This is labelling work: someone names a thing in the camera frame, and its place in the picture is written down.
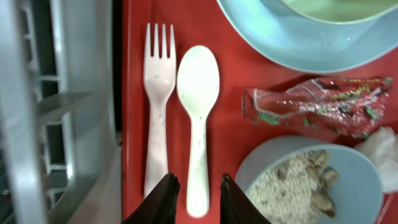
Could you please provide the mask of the light green bowl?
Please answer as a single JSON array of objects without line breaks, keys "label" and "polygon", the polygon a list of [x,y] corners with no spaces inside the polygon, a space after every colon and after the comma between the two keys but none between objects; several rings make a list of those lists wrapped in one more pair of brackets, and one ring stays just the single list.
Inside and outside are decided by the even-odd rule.
[{"label": "light green bowl", "polygon": [[308,19],[329,24],[355,24],[397,9],[397,0],[281,0]]}]

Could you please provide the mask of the white tissue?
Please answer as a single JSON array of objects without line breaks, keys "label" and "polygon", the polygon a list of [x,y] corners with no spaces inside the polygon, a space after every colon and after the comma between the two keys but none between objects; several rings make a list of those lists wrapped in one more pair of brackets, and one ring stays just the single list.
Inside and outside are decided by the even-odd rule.
[{"label": "white tissue", "polygon": [[378,169],[384,193],[397,191],[397,134],[390,127],[381,127],[355,146]]}]

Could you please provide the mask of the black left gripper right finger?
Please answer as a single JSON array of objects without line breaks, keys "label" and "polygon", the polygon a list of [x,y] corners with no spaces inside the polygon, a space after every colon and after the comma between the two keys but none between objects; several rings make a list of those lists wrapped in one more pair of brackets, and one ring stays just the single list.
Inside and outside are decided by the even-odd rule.
[{"label": "black left gripper right finger", "polygon": [[227,173],[221,178],[221,224],[271,224]]}]

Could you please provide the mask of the white plastic fork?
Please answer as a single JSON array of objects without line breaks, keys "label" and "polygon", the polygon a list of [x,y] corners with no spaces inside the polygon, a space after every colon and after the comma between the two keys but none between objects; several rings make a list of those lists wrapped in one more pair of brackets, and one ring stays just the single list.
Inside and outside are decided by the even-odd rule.
[{"label": "white plastic fork", "polygon": [[144,47],[144,89],[150,104],[149,138],[147,145],[144,196],[147,197],[169,172],[167,160],[166,106],[176,84],[176,49],[174,27],[166,38],[166,25],[159,35],[147,24]]}]

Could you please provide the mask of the blue bowl with rice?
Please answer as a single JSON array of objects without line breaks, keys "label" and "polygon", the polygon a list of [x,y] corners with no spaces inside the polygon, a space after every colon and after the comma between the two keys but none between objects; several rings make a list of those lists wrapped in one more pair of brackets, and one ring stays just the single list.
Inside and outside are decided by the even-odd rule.
[{"label": "blue bowl with rice", "polygon": [[302,136],[259,145],[235,181],[271,223],[375,223],[383,201],[379,171],[366,156]]}]

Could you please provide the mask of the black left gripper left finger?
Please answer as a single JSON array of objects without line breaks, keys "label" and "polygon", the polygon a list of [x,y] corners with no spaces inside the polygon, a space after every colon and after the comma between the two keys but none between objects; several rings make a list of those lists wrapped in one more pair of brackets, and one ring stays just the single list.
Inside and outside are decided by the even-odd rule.
[{"label": "black left gripper left finger", "polygon": [[178,178],[166,174],[121,224],[175,224],[179,191]]}]

